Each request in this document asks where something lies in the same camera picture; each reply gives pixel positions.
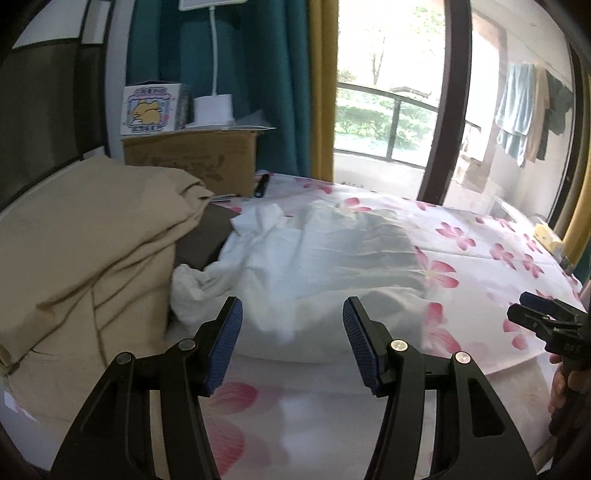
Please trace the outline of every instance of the hanging towel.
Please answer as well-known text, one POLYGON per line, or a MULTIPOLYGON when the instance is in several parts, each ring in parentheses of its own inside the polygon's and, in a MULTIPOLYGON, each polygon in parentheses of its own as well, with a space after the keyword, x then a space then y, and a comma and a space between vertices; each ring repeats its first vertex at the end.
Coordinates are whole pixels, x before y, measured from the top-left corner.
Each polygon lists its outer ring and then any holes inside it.
POLYGON ((546 110, 550 108, 550 91, 545 68, 535 67, 535 99, 534 112, 531 118, 530 130, 525 140, 525 159, 535 161, 540 148, 546 110))
POLYGON ((558 78, 546 71, 548 91, 550 93, 550 107, 544 117, 544 128, 538 150, 538 159, 545 160, 548 148, 548 134, 562 135, 566 129, 566 113, 573 107, 573 92, 558 78))
POLYGON ((496 124, 501 127, 497 143, 517 160, 525 161, 525 141, 530 130, 535 105, 535 67, 531 63, 511 64, 507 83, 496 114, 496 124))

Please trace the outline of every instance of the cardboard box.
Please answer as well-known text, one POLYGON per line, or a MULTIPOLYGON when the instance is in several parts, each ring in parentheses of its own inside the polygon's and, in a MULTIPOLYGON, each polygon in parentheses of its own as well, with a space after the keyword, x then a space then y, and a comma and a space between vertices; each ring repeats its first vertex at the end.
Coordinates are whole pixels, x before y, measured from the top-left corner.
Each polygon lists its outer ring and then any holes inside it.
POLYGON ((181 130, 123 140, 125 163, 182 168, 216 195, 252 197, 259 131, 181 130))
POLYGON ((189 87, 182 83, 132 85, 123 91, 121 135, 173 132, 187 123, 189 87))

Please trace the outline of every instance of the floral bedsheet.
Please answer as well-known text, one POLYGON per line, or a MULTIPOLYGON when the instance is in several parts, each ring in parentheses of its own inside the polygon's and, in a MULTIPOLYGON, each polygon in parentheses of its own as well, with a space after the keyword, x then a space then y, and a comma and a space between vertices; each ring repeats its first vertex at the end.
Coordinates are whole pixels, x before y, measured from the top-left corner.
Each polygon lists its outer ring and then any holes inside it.
MULTIPOLYGON (((225 206, 242 212, 274 202, 292 215, 319 199, 342 209, 396 213, 428 283, 423 351, 469 352, 533 454, 549 437, 553 370, 544 344, 511 323, 506 310, 524 291, 582 305, 580 283, 533 238, 532 224, 279 174, 272 175, 264 198, 234 199, 225 206)), ((225 384, 203 402, 224 478, 363 478, 385 403, 363 387, 350 357, 310 365, 234 356, 225 384)), ((434 408, 428 395, 417 478, 428 475, 434 408)))

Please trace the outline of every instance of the teal curtain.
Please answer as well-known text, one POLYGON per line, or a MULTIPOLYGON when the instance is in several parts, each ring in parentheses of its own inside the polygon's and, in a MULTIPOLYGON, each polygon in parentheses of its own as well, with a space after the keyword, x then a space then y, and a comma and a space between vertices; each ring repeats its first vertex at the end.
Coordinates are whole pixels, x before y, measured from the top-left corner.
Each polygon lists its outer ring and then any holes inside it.
POLYGON ((591 275, 591 241, 587 244, 587 248, 577 264, 577 268, 574 269, 574 276, 577 277, 580 282, 585 285, 585 282, 591 275))
MULTIPOLYGON (((231 93, 234 117, 262 109, 276 130, 258 139, 257 168, 310 175, 310 68, 307 0, 248 0, 216 8, 217 92, 231 93)), ((186 83, 211 95, 212 36, 207 8, 181 12, 178 0, 137 0, 128 82, 186 83)))

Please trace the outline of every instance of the dark gray pillow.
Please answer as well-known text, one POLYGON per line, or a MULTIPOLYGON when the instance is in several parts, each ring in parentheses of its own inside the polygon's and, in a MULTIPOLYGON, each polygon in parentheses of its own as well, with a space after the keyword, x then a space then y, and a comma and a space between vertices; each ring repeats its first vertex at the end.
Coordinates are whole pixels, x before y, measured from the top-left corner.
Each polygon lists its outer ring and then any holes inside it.
POLYGON ((232 233, 230 220, 237 213, 209 204, 205 208, 201 222, 187 235, 177 241, 174 267, 187 264, 191 268, 203 270, 217 261, 222 247, 232 233))

